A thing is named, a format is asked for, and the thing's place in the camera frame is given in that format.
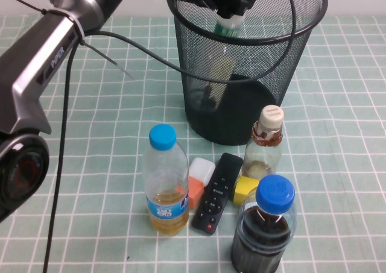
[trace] blue bottle cap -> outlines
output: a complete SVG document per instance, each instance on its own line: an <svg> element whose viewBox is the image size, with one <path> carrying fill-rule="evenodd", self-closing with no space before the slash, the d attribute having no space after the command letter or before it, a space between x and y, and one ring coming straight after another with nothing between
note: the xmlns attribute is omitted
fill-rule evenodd
<svg viewBox="0 0 386 273"><path fill-rule="evenodd" d="M158 124L150 130L150 144L159 151L171 149L177 142L177 133L169 124Z"/></svg>
<svg viewBox="0 0 386 273"><path fill-rule="evenodd" d="M292 183L281 175L267 175L262 178L256 190L256 202L272 215L287 212L295 198Z"/></svg>

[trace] black mesh trash can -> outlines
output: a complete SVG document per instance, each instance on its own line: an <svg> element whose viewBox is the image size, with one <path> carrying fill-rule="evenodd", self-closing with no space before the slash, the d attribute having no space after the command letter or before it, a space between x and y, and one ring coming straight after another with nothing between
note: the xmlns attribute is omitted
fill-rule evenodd
<svg viewBox="0 0 386 273"><path fill-rule="evenodd" d="M294 0L296 33L289 48L290 0L256 0L237 38L213 33L215 11L176 0L168 0L168 5L174 15L181 68L225 81L182 75L190 126L205 139L223 145L247 143L263 107L281 105L309 35L327 10L327 0ZM262 74L266 75L258 80L240 81Z"/></svg>

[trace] white block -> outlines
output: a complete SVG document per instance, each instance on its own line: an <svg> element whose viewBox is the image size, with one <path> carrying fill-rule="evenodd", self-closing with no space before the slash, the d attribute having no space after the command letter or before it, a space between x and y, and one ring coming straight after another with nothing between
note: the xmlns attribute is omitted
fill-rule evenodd
<svg viewBox="0 0 386 273"><path fill-rule="evenodd" d="M196 157L191 166L189 167L189 176L196 180L202 181L204 187L209 184L210 178L212 177L213 171L216 165L209 160L205 160L201 157Z"/></svg>

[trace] black cable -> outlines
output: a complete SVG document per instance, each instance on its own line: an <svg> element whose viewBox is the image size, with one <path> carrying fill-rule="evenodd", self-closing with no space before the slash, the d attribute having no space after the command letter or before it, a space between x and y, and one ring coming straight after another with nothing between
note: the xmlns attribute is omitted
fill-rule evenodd
<svg viewBox="0 0 386 273"><path fill-rule="evenodd" d="M27 7L31 8L31 9L33 9L33 10L36 10L36 11L38 11L38 12L41 12L43 15L47 13L47 10L46 10L46 9L39 9L39 8L37 8L37 7L35 7L35 6L31 5L31 4L29 4L29 3L27 3L27 2L24 2L23 0L15 0L15 1L17 1L17 2L19 2L19 3L21 3L21 4L23 4L23 5L26 5Z"/></svg>
<svg viewBox="0 0 386 273"><path fill-rule="evenodd" d="M75 46L73 47L73 49L70 53L70 56L68 58L68 63L67 63L66 82L65 82L65 98L63 100L62 132L60 135L58 170L57 170L57 176L56 176L56 182L55 182L54 200L52 202L51 218L49 220L48 238L47 238L46 254L44 257L43 273L47 273L47 270L48 270L49 254L51 252L51 244L52 244L52 235L54 233L55 214L56 214L56 208L57 208L58 198L59 198L60 180L62 178L63 155L65 153L65 139L66 139L66 128L67 128L68 99L69 99L69 91L70 91L71 68L72 68L72 62L74 61L75 53L77 51L78 46L79 46L79 43L76 43Z"/></svg>
<svg viewBox="0 0 386 273"><path fill-rule="evenodd" d="M242 80L235 80L235 81L232 81L232 83L249 83L249 82L258 80L260 78L263 78L263 77L267 76L268 74L270 74L272 71L274 71L281 64L281 62L283 62L284 58L287 56L288 52L290 51L290 49L292 47L292 44L293 44L293 41L294 41L295 35L296 35L296 8L295 8L295 3L294 3L294 0L289 0L289 3L291 5L291 10L292 10L292 30L291 30L291 37L289 38L288 45L286 47L286 50L284 50L283 55L278 59L278 61L274 65L272 65L271 68L269 68L265 72L259 74L258 76L255 76L255 77L252 77L252 78L246 78L246 79L242 79ZM174 69L174 70L176 70L176 71L178 71L178 72L180 72L182 74L185 74L185 75L187 75L189 77L196 78L196 79L203 80L203 81L207 81L207 82L229 84L228 80L218 80L218 79L214 79L214 78L207 78L207 77L202 77L202 76L190 73L189 71L186 71L186 70L178 67L177 65L174 65L173 63L163 59L162 57L160 57L157 54L151 52L150 50L148 50L147 48L143 47L142 45L140 45L140 44L134 42L133 40L131 40L129 38L126 38L126 37L124 37L122 35L119 35L119 34L116 34L116 33L113 33L113 32L108 32L108 31L96 31L96 32L92 32L92 33L86 34L86 36L96 36L96 35L109 36L109 37L113 37L113 38L117 38L119 40L122 40L123 42L126 42L126 43L128 43L130 45L133 45L134 47L137 47L142 52L148 54L150 57L153 57L154 59L156 59L157 61L165 64L166 66L169 66L170 68L172 68L172 69Z"/></svg>
<svg viewBox="0 0 386 273"><path fill-rule="evenodd" d="M100 56L102 56L103 58L108 60L109 62L113 63L120 71L125 73L131 79L134 79L134 77L127 70L125 70L123 67L121 67L116 61L112 60L109 56L105 55L103 52L101 52L98 49L96 49L94 46L88 45L84 40L82 40L80 42L80 45L83 45L83 46L93 50L94 52L96 52L97 54L99 54Z"/></svg>

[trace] black remote control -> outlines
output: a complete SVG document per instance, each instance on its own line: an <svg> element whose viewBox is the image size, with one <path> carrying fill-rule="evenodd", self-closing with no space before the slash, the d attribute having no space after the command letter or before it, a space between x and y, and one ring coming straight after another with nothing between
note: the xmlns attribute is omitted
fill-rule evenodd
<svg viewBox="0 0 386 273"><path fill-rule="evenodd" d="M221 156L195 213L194 228L207 234L216 231L241 166L242 158L228 153Z"/></svg>

